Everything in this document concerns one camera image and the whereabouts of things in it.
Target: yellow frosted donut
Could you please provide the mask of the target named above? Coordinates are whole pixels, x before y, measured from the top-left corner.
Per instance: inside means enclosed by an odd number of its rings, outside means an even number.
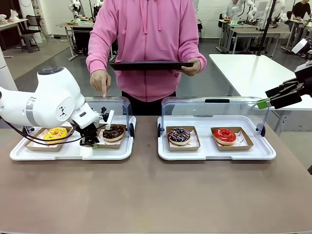
[[[43,135],[44,140],[57,140],[67,136],[66,128],[58,127],[50,129],[46,134]],[[57,143],[57,141],[46,141],[46,144]]]

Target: person in pink hoodie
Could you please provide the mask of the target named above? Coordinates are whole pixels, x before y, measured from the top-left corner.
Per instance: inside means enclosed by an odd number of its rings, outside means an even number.
[[[107,73],[111,44],[118,40],[116,62],[183,61],[181,71],[192,77],[206,68],[198,51],[198,29],[192,0],[105,0],[91,32],[90,84],[106,96],[112,78]],[[133,115],[161,115],[161,101],[176,96],[179,71],[116,71],[122,96]]]

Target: donut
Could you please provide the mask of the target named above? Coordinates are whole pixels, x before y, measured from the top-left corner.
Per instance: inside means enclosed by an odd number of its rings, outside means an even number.
[[[191,133],[184,128],[173,128],[168,133],[168,139],[175,145],[186,145],[191,140]]]
[[[61,139],[67,136],[67,130],[66,128],[58,127],[58,128],[52,128],[47,133],[43,135],[44,140],[57,140]],[[57,143],[57,141],[46,141],[46,144],[54,144]]]
[[[227,128],[219,128],[214,132],[215,140],[221,145],[233,145],[236,141],[236,135]]]
[[[103,138],[105,141],[118,141],[123,138],[123,135],[125,133],[125,128],[122,125],[111,125],[111,128],[109,130],[104,130],[103,132]]]

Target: hand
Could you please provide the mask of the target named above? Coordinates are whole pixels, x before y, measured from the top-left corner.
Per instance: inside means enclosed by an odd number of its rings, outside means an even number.
[[[111,87],[112,78],[104,70],[97,70],[91,74],[90,84],[97,91],[102,91],[103,97],[106,96],[107,90]]]
[[[193,58],[189,60],[188,62],[192,62],[193,66],[192,67],[184,67],[182,66],[182,72],[187,74],[189,77],[195,76],[201,68],[201,64],[198,58]]]

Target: white serving tray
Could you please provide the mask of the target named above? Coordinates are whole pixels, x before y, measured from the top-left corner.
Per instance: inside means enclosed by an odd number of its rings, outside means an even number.
[[[272,160],[276,156],[275,150],[268,141],[258,135],[252,121],[245,116],[213,116],[213,117],[191,117],[191,116],[165,116],[163,134],[158,137],[158,154],[165,160]],[[196,152],[170,152],[168,148],[167,126],[195,126],[200,148]],[[248,151],[219,151],[213,135],[212,127],[242,127],[254,146]]]
[[[132,123],[134,128],[136,127],[136,118],[131,117],[129,124]],[[112,123],[114,124],[127,124],[126,116],[114,116]],[[78,132],[68,138],[68,141],[80,138]],[[56,160],[56,159],[82,159],[82,160],[123,160],[130,156],[132,152],[132,145],[134,142],[133,137],[129,134],[125,134],[121,143],[120,149],[96,149],[93,150],[91,156],[85,156],[81,150],[79,141],[64,144],[59,152],[40,152],[30,151],[24,145],[27,139],[22,139],[16,147],[11,151],[10,157],[13,160]]]

